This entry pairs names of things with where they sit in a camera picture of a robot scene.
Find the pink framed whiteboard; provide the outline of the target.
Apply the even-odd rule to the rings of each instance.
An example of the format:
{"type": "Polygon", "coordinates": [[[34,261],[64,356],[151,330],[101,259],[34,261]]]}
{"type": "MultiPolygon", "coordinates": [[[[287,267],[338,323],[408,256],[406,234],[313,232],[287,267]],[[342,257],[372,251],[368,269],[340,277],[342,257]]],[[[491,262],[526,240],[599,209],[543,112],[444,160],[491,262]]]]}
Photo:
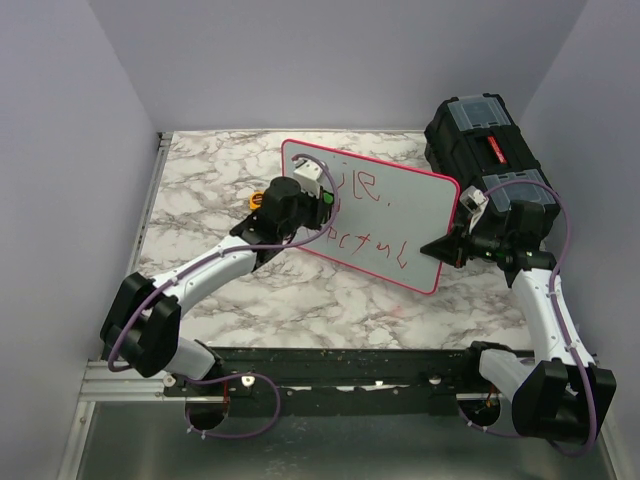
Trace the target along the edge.
{"type": "Polygon", "coordinates": [[[420,248],[448,233],[460,195],[458,182],[294,139],[281,144],[284,175],[293,175],[293,157],[299,154],[322,161],[338,192],[335,221],[302,249],[418,293],[434,293],[441,262],[420,248]]]}

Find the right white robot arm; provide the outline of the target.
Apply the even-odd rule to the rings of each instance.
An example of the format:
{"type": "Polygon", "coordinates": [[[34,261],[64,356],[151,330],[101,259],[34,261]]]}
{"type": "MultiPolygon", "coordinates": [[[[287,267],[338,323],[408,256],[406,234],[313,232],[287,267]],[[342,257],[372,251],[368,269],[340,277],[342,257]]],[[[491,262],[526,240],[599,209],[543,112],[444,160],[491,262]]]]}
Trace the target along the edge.
{"type": "Polygon", "coordinates": [[[461,382],[474,392],[494,386],[510,403],[519,436],[578,457],[594,446],[617,383],[584,348],[564,302],[559,263],[540,247],[558,211],[516,200],[492,222],[487,199],[466,199],[450,232],[420,251],[455,268],[480,258],[504,273],[524,314],[534,362],[524,364],[505,345],[475,341],[464,352],[461,382]]]}

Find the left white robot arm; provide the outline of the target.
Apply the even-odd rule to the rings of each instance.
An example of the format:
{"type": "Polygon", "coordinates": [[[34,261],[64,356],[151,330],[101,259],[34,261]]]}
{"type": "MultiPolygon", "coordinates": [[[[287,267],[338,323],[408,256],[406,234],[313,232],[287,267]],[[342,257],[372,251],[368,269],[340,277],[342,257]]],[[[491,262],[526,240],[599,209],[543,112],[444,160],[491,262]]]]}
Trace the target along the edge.
{"type": "Polygon", "coordinates": [[[317,185],[309,193],[295,179],[277,177],[260,207],[205,254],[155,277],[127,276],[100,331],[109,369],[133,369],[144,378],[165,371],[187,377],[201,395],[214,393],[222,380],[216,355],[203,343],[181,337],[183,316],[222,286],[299,246],[298,230],[322,236],[336,205],[334,188],[317,185]]]}

